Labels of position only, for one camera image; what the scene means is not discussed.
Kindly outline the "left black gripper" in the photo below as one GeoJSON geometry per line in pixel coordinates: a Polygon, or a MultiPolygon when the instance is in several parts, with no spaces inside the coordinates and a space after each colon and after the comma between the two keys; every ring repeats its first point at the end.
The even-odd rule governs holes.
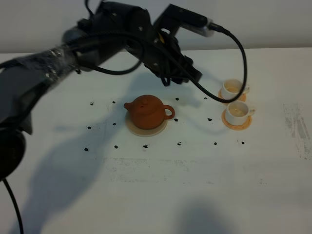
{"type": "MultiPolygon", "coordinates": [[[[175,59],[191,75],[195,82],[199,82],[202,73],[193,67],[193,60],[182,55],[178,41],[164,31],[158,32],[156,45],[175,59]]],[[[167,56],[156,47],[144,43],[144,56],[142,63],[156,77],[160,78],[164,86],[169,86],[171,82],[176,84],[187,83],[189,79],[185,74],[170,61],[167,56]]]]}

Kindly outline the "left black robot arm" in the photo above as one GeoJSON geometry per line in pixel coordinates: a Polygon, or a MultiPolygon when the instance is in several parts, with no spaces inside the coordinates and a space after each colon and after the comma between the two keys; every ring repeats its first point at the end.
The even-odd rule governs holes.
{"type": "Polygon", "coordinates": [[[99,71],[125,75],[133,68],[112,71],[101,65],[126,50],[161,79],[163,85],[199,81],[201,73],[182,55],[175,37],[179,28],[204,34],[210,20],[169,5],[155,22],[138,6],[101,1],[89,18],[66,31],[60,46],[0,65],[0,176],[6,178],[25,152],[23,133],[32,133],[31,111],[39,99],[72,72],[99,71]]]}

